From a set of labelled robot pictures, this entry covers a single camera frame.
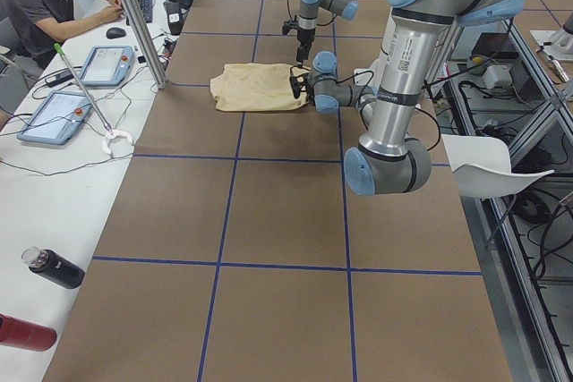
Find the cream long sleeve shirt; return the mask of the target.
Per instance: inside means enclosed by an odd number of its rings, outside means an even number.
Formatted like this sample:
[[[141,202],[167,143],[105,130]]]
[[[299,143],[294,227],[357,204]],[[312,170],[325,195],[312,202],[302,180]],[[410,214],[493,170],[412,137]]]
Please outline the cream long sleeve shirt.
[[[295,99],[290,71],[289,64],[226,64],[223,73],[210,80],[210,93],[219,111],[296,110],[307,105],[308,99]]]

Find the black computer mouse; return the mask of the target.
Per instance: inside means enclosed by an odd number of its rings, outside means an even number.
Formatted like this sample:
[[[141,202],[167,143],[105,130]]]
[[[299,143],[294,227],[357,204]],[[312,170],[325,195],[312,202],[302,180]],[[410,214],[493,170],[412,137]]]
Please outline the black computer mouse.
[[[111,27],[106,32],[106,38],[108,39],[123,38],[125,36],[126,36],[126,30],[119,27]]]

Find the white plastic chair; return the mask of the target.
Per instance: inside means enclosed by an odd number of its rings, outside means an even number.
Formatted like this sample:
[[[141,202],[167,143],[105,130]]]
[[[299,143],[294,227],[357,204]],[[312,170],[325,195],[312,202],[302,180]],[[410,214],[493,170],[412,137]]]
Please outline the white plastic chair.
[[[441,140],[461,197],[491,199],[515,195],[554,173],[552,169],[513,173],[508,147],[493,137],[443,134]]]

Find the upper blue teach pendant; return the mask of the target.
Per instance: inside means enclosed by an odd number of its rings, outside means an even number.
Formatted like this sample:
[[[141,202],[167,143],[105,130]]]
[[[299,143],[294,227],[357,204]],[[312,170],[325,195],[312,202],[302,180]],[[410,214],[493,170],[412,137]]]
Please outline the upper blue teach pendant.
[[[134,58],[131,46],[95,46],[81,68],[81,82],[94,88],[118,86],[128,76]]]

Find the blue teach pendant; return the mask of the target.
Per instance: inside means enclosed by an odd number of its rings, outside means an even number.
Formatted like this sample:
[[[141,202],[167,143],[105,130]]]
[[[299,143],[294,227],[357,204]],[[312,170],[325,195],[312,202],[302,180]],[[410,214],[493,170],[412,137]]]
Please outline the blue teach pendant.
[[[64,145],[79,130],[91,108],[89,99],[81,93],[52,91],[16,137],[21,141]]]
[[[81,68],[81,82],[94,88],[118,86],[128,76],[134,58],[131,46],[95,46]]]

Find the lower blue teach pendant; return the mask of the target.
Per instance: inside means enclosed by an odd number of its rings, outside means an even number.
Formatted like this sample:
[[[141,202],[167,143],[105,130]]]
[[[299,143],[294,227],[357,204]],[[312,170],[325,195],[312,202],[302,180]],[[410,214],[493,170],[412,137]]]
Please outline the lower blue teach pendant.
[[[91,108],[89,99],[81,93],[52,91],[16,137],[21,141],[64,145],[79,130]]]

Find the person in grey shirt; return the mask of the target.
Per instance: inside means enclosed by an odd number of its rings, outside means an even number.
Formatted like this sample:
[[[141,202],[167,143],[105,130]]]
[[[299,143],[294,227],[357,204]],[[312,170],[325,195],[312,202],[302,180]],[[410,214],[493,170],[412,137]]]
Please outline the person in grey shirt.
[[[74,0],[4,1],[23,47],[41,68],[46,68],[56,55],[54,44],[118,21],[124,15],[121,0],[105,0],[108,6],[81,19],[74,17]]]

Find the black water bottle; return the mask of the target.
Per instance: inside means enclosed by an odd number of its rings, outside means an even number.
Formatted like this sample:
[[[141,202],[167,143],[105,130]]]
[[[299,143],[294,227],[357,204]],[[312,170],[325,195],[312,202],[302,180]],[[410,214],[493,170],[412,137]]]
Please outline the black water bottle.
[[[85,276],[82,268],[50,249],[29,247],[22,253],[21,261],[32,273],[66,289],[79,287]]]

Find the red water bottle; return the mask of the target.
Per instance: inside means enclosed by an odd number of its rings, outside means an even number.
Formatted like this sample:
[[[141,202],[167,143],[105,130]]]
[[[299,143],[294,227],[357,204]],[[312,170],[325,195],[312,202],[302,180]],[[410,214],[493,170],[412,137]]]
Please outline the red water bottle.
[[[51,327],[1,315],[1,345],[44,352],[56,343],[56,339],[57,332]]]

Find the aluminium frame post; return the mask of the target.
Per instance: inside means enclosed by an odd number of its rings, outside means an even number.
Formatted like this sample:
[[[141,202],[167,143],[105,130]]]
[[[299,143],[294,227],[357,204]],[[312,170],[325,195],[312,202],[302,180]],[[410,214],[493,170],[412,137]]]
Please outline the aluminium frame post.
[[[167,76],[159,60],[153,39],[144,20],[138,0],[122,0],[124,10],[131,23],[132,30],[138,41],[143,56],[150,68],[151,75],[158,87],[163,89],[167,84]]]

